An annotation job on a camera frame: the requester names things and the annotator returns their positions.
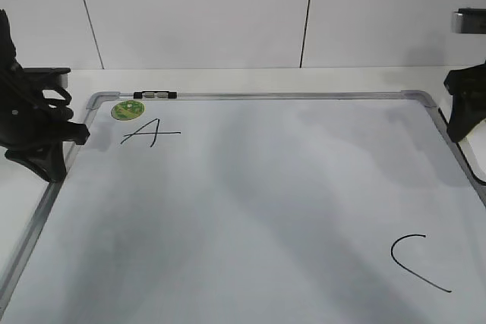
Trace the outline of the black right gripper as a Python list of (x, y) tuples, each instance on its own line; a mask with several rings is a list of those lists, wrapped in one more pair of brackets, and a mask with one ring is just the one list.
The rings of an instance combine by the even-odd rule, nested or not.
[(458, 143), (485, 120), (485, 63), (449, 71), (443, 85), (453, 101), (447, 134)]

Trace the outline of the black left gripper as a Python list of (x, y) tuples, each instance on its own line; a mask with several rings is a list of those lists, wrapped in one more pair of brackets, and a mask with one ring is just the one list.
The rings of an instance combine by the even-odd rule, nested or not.
[[(60, 86), (44, 89), (31, 80), (17, 61), (7, 13), (1, 10), (1, 145), (5, 158), (28, 168), (49, 183), (63, 182), (67, 175), (62, 142), (84, 145), (90, 132), (85, 124), (70, 122), (72, 96)], [(56, 140), (28, 148), (42, 139), (48, 127)]]

